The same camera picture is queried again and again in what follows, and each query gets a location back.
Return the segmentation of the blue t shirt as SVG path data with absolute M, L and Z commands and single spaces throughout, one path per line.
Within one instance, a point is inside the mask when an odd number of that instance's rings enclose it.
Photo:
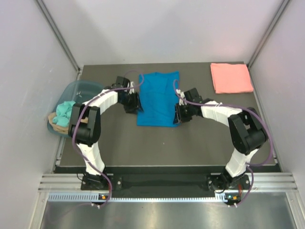
M 173 88 L 178 83 L 178 71 L 139 75 L 142 112 L 137 114 L 138 126 L 178 127 L 174 124 L 175 105 L 179 102 Z

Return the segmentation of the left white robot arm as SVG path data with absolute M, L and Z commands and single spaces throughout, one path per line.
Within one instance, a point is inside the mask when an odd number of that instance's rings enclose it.
M 97 189 L 103 189 L 108 184 L 107 176 L 103 175 L 105 163 L 98 145 L 102 131 L 101 115 L 116 104 L 121 104 L 127 114 L 142 112 L 139 93 L 136 91 L 138 87 L 133 81 L 118 76 L 114 84 L 102 89 L 92 99 L 75 103 L 72 107 L 68 135 L 83 157 L 86 173 L 93 176 L 91 183 Z

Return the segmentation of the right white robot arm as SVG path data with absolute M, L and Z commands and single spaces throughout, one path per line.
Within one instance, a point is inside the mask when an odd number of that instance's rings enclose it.
M 268 140 L 255 109 L 235 108 L 209 98 L 203 99 L 196 88 L 186 92 L 176 89 L 175 93 L 179 102 L 175 104 L 174 124 L 189 122 L 193 116 L 200 116 L 229 128 L 234 150 L 222 172 L 222 182 L 226 188 L 235 188 L 252 157 Z

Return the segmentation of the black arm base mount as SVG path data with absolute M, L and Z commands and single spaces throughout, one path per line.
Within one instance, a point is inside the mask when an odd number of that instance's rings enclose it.
M 132 187 L 199 187 L 208 191 L 247 190 L 249 177 L 225 178 L 220 174 L 107 174 L 113 191 Z

